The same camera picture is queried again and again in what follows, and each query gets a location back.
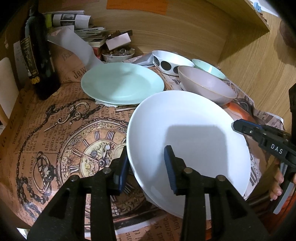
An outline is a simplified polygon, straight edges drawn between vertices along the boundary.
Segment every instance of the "mint green plate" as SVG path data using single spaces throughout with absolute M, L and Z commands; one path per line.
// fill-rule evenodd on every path
M 81 79 L 83 91 L 109 104 L 139 104 L 164 89 L 161 77 L 150 69 L 130 63 L 99 64 Z

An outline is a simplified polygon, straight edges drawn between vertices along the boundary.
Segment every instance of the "yellow object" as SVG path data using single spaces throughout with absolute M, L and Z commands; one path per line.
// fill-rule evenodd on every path
M 45 24 L 46 24 L 46 28 L 52 27 L 52 15 L 51 14 L 45 15 Z

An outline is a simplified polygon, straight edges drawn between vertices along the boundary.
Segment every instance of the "wooden shelf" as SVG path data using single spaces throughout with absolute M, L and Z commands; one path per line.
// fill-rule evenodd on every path
M 255 24 L 266 32 L 270 31 L 270 27 L 263 17 L 254 9 L 248 0 L 206 0 L 217 6 L 224 12 L 228 13 L 234 19 L 246 23 Z

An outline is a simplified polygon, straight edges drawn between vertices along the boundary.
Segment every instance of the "human hand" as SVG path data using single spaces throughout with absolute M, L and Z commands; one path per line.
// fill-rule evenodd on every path
M 277 168 L 276 173 L 274 175 L 274 182 L 271 185 L 269 190 L 269 196 L 271 199 L 276 200 L 278 196 L 280 196 L 283 192 L 281 187 L 279 186 L 284 181 L 283 174 L 281 173 L 280 169 Z M 293 183 L 296 184 L 296 174 L 293 177 Z

